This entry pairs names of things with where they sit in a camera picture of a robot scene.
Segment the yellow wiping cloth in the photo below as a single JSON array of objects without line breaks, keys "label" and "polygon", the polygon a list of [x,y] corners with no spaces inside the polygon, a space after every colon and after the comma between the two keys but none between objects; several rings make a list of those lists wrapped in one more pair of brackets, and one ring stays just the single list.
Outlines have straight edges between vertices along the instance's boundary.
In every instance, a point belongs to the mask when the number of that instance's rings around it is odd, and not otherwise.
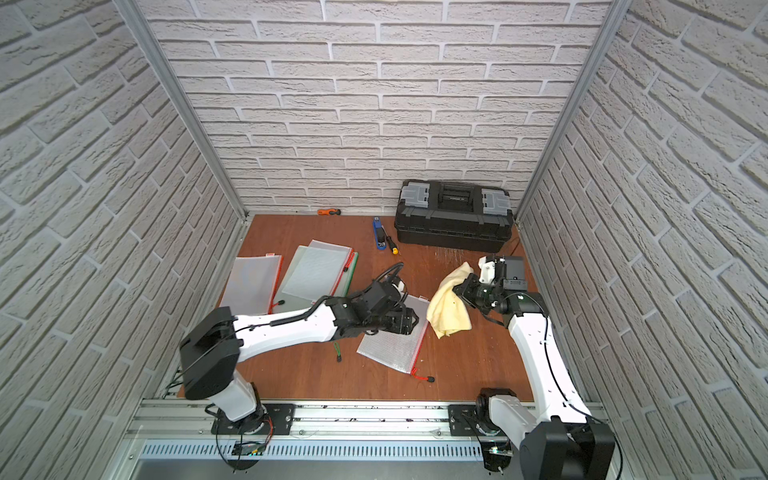
[{"label": "yellow wiping cloth", "polygon": [[438,339],[472,329],[467,308],[453,291],[453,288],[460,286],[471,273],[472,267],[464,262],[441,281],[432,296],[427,309],[427,320]]}]

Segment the white red zip document bag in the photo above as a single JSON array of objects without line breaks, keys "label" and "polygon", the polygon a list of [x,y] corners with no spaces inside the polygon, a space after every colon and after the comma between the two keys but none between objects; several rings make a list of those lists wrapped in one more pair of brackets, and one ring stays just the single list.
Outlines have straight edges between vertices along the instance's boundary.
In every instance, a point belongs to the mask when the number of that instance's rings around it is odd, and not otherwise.
[{"label": "white red zip document bag", "polygon": [[409,335],[399,335],[379,332],[376,335],[366,335],[357,348],[357,353],[381,365],[398,372],[433,383],[432,376],[417,374],[417,360],[425,334],[429,327],[426,320],[429,301],[421,297],[409,296],[405,305],[418,316],[418,322]]}]

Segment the red zip mesh document bag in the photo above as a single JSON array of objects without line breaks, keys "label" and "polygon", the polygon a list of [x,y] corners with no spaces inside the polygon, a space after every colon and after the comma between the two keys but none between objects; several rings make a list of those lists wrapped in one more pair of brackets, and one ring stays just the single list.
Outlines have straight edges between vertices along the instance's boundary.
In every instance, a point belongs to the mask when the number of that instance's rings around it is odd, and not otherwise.
[{"label": "red zip mesh document bag", "polygon": [[228,277],[220,306],[234,315],[266,315],[271,312],[282,266],[281,255],[237,257]]}]

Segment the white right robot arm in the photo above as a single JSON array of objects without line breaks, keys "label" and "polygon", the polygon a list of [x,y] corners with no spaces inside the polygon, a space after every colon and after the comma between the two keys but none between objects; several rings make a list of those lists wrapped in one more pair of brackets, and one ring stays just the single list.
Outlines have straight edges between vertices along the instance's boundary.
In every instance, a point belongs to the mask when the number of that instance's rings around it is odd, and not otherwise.
[{"label": "white right robot arm", "polygon": [[507,437],[524,479],[606,479],[621,452],[611,427],[591,414],[576,392],[554,339],[543,297],[508,290],[502,280],[471,274],[452,288],[482,315],[496,311],[520,353],[535,408],[508,389],[486,388],[477,399],[478,423]]}]

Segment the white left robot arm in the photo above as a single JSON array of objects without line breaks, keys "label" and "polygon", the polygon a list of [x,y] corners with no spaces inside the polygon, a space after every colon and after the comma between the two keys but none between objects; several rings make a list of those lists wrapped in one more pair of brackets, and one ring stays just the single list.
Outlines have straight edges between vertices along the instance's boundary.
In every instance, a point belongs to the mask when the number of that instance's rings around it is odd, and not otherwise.
[{"label": "white left robot arm", "polygon": [[373,332],[410,335],[419,316],[398,300],[324,296],[311,307],[272,315],[211,311],[181,340],[182,389],[187,400],[209,400],[238,422],[255,414],[256,389],[237,365],[262,353],[305,343],[333,342]]}]

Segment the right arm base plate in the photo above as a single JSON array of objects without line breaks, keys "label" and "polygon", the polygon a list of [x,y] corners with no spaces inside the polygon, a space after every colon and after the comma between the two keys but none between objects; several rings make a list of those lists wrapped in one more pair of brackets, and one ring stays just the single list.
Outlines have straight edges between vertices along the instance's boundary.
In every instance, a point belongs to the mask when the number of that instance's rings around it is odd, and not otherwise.
[{"label": "right arm base plate", "polygon": [[474,404],[449,404],[447,406],[450,435],[453,437],[496,436],[497,431],[483,424]]}]

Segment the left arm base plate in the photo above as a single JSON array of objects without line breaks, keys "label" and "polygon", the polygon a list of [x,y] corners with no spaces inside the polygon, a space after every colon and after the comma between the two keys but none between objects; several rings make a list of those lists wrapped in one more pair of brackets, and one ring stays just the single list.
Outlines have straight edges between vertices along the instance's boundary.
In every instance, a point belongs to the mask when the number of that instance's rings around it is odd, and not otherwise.
[{"label": "left arm base plate", "polygon": [[205,412],[214,418],[211,433],[214,435],[288,435],[293,424],[296,405],[292,403],[267,402],[260,404],[254,413],[241,420],[230,420],[214,404],[205,407]]}]

